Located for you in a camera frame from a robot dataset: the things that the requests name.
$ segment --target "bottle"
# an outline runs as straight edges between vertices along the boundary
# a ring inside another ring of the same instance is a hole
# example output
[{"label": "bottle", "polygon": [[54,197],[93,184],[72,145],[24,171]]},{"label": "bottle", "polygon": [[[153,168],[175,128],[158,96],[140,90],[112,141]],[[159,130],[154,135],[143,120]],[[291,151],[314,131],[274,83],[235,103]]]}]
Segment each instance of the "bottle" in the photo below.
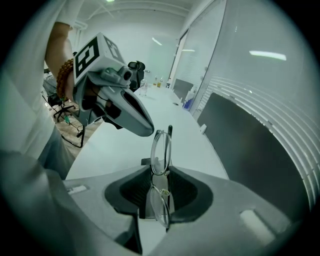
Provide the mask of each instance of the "bottle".
[{"label": "bottle", "polygon": [[158,83],[158,78],[157,78],[157,76],[155,76],[153,85],[154,85],[154,86],[157,86],[157,83]]},{"label": "bottle", "polygon": [[147,96],[147,91],[148,91],[148,84],[147,84],[147,80],[144,78],[140,82],[140,96],[142,97]]},{"label": "bottle", "polygon": [[157,87],[158,87],[158,88],[161,87],[162,82],[163,82],[163,77],[161,77],[160,81],[159,81],[158,84],[157,84]]}]

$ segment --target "floor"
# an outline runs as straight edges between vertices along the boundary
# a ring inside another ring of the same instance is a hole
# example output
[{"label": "floor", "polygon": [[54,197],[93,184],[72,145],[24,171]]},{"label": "floor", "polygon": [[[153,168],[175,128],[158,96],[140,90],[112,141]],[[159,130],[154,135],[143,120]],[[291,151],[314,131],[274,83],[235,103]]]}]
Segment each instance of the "floor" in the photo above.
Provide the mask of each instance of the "floor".
[{"label": "floor", "polygon": [[[70,108],[69,110],[71,112],[77,111],[79,109],[78,105],[75,103],[70,103],[70,102],[66,102],[65,103],[66,106],[75,106],[75,108]],[[69,118],[70,124],[66,123],[64,120],[65,115],[62,114],[62,116],[59,118],[59,120],[57,120],[58,115],[56,115],[54,117],[54,114],[56,113],[56,111],[59,111],[61,109],[61,107],[59,106],[54,106],[55,109],[53,108],[49,108],[50,114],[55,122],[56,127],[59,129],[60,133],[69,141],[71,141],[72,143],[79,145],[81,144],[81,136],[79,138],[77,138],[77,134],[82,131],[83,127],[81,125],[81,123],[75,119],[72,114],[70,112],[65,112],[66,115]],[[100,120],[98,122],[92,123],[90,125],[88,125],[85,128],[85,134],[84,134],[84,139],[83,139],[83,146],[87,143],[88,139],[92,136],[92,134],[96,131],[96,129],[101,125],[103,121]],[[80,153],[81,148],[78,148],[74,145],[72,145],[71,143],[63,140],[64,144],[66,145],[66,147],[70,150],[70,152],[77,157],[77,155]]]}]

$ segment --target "ceiling light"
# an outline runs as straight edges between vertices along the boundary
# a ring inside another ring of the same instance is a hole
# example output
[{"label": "ceiling light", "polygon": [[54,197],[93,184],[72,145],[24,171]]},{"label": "ceiling light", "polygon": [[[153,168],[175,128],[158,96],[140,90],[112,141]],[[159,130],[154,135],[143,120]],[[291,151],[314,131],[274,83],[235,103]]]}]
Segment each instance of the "ceiling light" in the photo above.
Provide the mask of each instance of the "ceiling light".
[{"label": "ceiling light", "polygon": [[162,43],[160,43],[159,41],[157,41],[154,37],[152,37],[152,40],[155,41],[158,45],[162,46]]},{"label": "ceiling light", "polygon": [[278,60],[282,60],[282,61],[287,60],[286,55],[281,54],[281,53],[259,51],[259,50],[250,50],[249,53],[251,55],[255,55],[255,56],[269,57],[269,58],[274,58],[274,59],[278,59]]}]

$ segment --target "ceiling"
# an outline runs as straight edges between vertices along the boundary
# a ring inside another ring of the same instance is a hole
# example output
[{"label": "ceiling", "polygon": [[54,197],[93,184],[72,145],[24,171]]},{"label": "ceiling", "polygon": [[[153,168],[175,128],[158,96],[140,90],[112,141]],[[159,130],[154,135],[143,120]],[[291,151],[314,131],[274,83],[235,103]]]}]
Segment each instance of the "ceiling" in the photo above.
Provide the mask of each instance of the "ceiling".
[{"label": "ceiling", "polygon": [[194,2],[196,0],[84,0],[77,19],[86,22],[98,14],[112,16],[113,12],[124,10],[155,10],[186,17]]}]

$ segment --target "person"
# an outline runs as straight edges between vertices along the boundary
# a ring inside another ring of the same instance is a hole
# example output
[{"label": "person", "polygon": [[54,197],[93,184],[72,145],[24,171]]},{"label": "person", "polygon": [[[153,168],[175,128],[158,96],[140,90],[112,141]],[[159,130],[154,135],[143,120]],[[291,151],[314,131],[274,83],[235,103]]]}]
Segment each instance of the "person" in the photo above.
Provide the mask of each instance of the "person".
[{"label": "person", "polygon": [[[0,70],[0,151],[37,159],[65,179],[74,161],[42,101],[44,62],[55,78],[73,59],[68,33],[84,0],[51,0],[20,33]],[[64,93],[72,99],[74,75]]]}]

